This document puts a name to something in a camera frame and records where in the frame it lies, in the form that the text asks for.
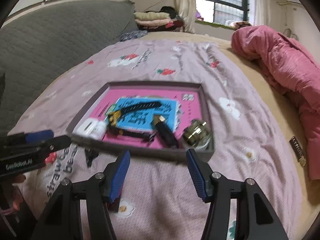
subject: qr code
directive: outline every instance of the qr code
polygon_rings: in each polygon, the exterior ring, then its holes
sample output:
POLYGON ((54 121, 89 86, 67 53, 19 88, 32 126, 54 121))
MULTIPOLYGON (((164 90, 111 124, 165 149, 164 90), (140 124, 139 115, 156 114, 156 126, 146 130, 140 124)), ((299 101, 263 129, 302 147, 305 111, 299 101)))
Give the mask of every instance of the qr code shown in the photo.
POLYGON ((182 94, 182 100, 183 101, 193 101, 195 100, 194 94, 182 94))

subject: gray cushion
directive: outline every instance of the gray cushion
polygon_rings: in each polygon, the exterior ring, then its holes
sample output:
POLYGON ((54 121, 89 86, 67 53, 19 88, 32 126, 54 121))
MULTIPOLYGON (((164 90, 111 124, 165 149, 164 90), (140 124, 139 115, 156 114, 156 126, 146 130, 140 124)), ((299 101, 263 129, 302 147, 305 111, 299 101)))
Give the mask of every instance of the gray cushion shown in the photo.
POLYGON ((1 106, 4 88, 5 88, 5 74, 4 74, 4 71, 0 69, 0 106, 1 106))
POLYGON ((30 12, 0 30, 0 68, 6 89, 0 132, 12 129, 24 111, 58 76, 137 30, 129 1, 71 1, 30 12))

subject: pink jacket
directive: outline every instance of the pink jacket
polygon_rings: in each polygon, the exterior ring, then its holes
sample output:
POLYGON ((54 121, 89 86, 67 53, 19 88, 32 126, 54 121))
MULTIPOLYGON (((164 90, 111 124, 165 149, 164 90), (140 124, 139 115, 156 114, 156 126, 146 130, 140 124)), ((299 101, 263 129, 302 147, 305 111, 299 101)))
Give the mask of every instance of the pink jacket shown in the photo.
POLYGON ((298 107, 308 139, 309 176, 320 179, 320 65, 298 41, 263 25, 235 31, 231 46, 256 59, 270 85, 298 107))

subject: curtain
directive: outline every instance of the curtain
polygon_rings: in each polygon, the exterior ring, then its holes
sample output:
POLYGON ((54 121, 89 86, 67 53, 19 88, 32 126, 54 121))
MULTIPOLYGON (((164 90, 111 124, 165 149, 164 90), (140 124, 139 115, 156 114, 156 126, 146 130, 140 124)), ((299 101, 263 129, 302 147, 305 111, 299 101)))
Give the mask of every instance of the curtain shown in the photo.
POLYGON ((250 0, 249 22, 252 25, 270 24, 270 0, 250 0))
POLYGON ((195 33, 196 0, 176 0, 176 6, 184 21, 185 32, 195 33))

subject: window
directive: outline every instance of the window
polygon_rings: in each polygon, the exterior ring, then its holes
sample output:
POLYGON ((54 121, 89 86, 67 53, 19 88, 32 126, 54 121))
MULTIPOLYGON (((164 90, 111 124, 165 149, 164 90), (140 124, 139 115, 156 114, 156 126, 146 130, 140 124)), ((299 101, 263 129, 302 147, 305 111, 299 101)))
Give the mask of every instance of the window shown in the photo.
POLYGON ((247 21, 249 0, 196 0, 197 11, 206 22, 226 24, 247 21))

